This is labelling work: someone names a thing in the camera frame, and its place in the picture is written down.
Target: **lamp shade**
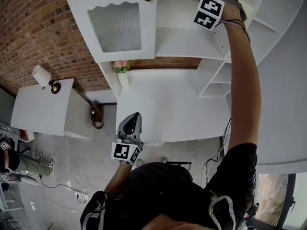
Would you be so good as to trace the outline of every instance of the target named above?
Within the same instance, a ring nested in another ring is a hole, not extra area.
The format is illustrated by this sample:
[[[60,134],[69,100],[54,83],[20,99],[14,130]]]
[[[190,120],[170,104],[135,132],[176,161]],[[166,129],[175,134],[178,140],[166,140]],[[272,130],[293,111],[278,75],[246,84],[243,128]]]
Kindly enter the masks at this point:
[[[40,65],[37,65],[32,72],[33,77],[40,86],[45,87],[51,80],[51,73],[46,71]]]

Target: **hand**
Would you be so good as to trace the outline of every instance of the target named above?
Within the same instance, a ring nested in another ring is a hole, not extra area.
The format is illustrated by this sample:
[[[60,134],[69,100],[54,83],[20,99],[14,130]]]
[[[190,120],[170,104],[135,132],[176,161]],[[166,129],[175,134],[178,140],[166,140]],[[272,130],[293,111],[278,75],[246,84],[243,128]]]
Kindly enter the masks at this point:
[[[242,22],[240,13],[240,9],[237,6],[225,3],[221,20],[240,20]]]

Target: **pink flower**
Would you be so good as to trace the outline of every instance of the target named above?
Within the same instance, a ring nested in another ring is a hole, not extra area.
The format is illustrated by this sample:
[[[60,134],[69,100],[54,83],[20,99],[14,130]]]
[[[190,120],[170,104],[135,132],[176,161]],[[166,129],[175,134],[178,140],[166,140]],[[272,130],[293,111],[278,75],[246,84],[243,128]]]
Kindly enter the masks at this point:
[[[113,67],[115,67],[115,68],[121,68],[121,62],[120,62],[120,61],[114,61],[114,62],[113,62]]]
[[[122,67],[125,67],[125,66],[128,65],[128,61],[126,61],[126,60],[122,60],[120,63],[121,63]]]

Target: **person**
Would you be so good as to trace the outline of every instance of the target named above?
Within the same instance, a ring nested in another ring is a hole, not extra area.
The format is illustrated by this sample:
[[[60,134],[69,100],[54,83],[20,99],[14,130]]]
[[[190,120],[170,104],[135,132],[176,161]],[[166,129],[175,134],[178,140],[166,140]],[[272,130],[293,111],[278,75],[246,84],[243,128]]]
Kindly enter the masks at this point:
[[[28,171],[28,173],[37,173],[48,176],[54,175],[55,164],[50,160],[49,166],[42,165],[43,153],[39,152],[38,159],[31,158],[25,154],[14,150],[15,142],[12,138],[0,134],[0,172],[9,173],[12,171]]]
[[[222,20],[244,27],[238,7],[226,3]],[[231,58],[232,126],[228,152],[203,189],[189,172],[164,163],[131,171],[119,165],[104,192],[96,192],[81,216],[83,230],[234,230],[252,201],[260,121],[260,82],[245,30],[224,24]]]

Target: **black shirt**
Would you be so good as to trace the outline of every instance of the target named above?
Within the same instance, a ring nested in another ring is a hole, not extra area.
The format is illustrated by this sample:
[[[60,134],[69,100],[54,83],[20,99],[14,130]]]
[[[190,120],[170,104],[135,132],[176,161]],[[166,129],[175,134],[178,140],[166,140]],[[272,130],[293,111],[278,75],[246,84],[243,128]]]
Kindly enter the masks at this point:
[[[131,172],[120,195],[96,192],[81,216],[86,229],[142,229],[159,214],[212,229],[239,227],[253,198],[257,146],[242,144],[225,156],[202,189],[176,165],[145,164]]]

